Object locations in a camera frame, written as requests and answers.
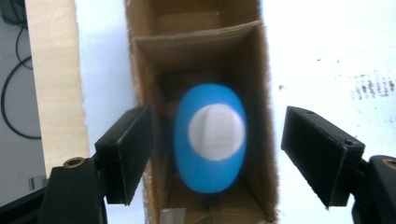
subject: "cardboard box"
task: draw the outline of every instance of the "cardboard box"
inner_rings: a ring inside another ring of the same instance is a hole
[[[154,111],[155,149],[144,173],[148,222],[160,223],[162,211],[176,208],[185,208],[185,223],[276,222],[269,68],[258,2],[128,0],[126,6],[136,98]],[[210,195],[181,181],[172,143],[179,101],[203,83],[230,87],[247,114],[243,168],[229,189]]]

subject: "blue ball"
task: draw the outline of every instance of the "blue ball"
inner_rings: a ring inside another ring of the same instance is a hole
[[[246,151],[246,124],[241,101],[227,87],[205,84],[185,94],[174,144],[177,169],[190,189],[215,193],[231,186]]]

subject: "black wire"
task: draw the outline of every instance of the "black wire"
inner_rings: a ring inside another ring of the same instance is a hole
[[[23,63],[22,60],[21,60],[21,56],[20,56],[18,45],[20,43],[20,38],[21,38],[21,34],[22,34],[23,30],[24,30],[24,25],[22,26],[22,28],[20,30],[20,33],[18,34],[17,41],[15,41],[15,53],[17,54],[18,61],[23,65],[23,67],[25,67],[27,69],[30,69],[30,70],[33,70],[33,67],[26,65],[26,63]]]
[[[6,114],[6,107],[5,107],[5,99],[6,99],[6,91],[7,91],[7,86],[9,81],[11,80],[11,78],[14,76],[14,74],[16,73],[16,71],[27,61],[32,60],[32,56],[27,57],[26,59],[22,60],[20,63],[17,64],[17,66],[14,67],[14,69],[12,69],[12,71],[9,73],[6,81],[4,82],[3,85],[3,89],[1,91],[1,114],[3,116],[3,120],[6,123],[6,125],[8,126],[8,128],[10,130],[12,130],[12,132],[14,132],[15,134],[24,137],[24,138],[28,138],[28,139],[41,139],[41,136],[31,136],[31,135],[27,135],[25,133],[21,133],[20,131],[18,131],[17,129],[14,128],[14,126],[12,126],[12,124],[9,122],[8,118],[7,118],[7,114]]]

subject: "black bracket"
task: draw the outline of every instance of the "black bracket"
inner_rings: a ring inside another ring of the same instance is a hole
[[[150,108],[134,108],[96,142],[92,158],[53,168],[37,223],[107,223],[104,197],[130,204],[153,149],[152,133]]]
[[[365,145],[320,115],[289,106],[282,149],[323,204],[346,206],[355,223],[396,223],[396,159],[361,156]]]

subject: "wooden board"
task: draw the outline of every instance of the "wooden board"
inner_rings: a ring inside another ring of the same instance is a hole
[[[26,1],[46,173],[89,157],[74,1]]]

